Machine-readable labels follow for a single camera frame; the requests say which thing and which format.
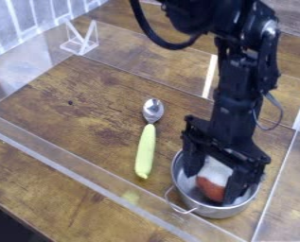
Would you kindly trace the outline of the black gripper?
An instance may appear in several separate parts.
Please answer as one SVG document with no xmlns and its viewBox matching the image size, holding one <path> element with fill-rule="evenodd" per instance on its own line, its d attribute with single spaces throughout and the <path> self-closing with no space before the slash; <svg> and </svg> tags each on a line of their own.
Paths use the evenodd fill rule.
<svg viewBox="0 0 300 242">
<path fill-rule="evenodd" d="M 214 157 L 222 164 L 225 187 L 222 205 L 230 205 L 246 190 L 257 186 L 270 158 L 253 142 L 264 99 L 233 99 L 218 96 L 210 120 L 185 116 L 181 132 L 184 172 L 193 177 L 204 167 L 205 158 Z"/>
</svg>

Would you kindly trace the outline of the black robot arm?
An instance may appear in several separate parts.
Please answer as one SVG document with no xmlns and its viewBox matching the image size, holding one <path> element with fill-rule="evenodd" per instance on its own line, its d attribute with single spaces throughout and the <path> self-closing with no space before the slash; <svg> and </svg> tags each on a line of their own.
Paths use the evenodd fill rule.
<svg viewBox="0 0 300 242">
<path fill-rule="evenodd" d="M 184 170 L 216 203 L 230 204 L 257 185 L 270 158 L 254 145 L 258 114 L 277 86 L 280 29 L 273 9 L 261 0 L 158 0 L 173 27 L 190 36 L 216 35 L 220 83 L 212 117 L 185 117 Z"/>
</svg>

